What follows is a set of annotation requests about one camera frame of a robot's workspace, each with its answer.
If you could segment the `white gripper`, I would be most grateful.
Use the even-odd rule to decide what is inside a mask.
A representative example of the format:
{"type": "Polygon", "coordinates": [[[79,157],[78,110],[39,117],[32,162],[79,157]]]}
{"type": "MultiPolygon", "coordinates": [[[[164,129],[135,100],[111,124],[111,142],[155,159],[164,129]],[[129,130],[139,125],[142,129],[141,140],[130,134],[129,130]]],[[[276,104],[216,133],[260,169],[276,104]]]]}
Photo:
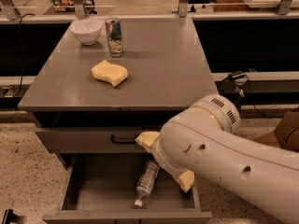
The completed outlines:
{"type": "Polygon", "coordinates": [[[184,192],[188,192],[195,180],[194,172],[175,164],[175,162],[169,158],[164,152],[160,141],[156,141],[159,136],[159,132],[143,132],[135,141],[144,149],[151,150],[151,154],[158,164],[175,178],[184,192]]]}

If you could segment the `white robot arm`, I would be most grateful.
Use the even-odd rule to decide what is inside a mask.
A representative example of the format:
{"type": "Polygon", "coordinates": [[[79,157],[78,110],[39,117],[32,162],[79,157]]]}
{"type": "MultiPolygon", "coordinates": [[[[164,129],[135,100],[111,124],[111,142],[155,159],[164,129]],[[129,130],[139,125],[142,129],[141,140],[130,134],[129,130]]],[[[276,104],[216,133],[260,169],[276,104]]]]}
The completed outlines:
{"type": "Polygon", "coordinates": [[[285,224],[299,224],[299,155],[237,136],[239,123],[231,101],[209,94],[136,142],[183,190],[200,175],[285,224]]]}

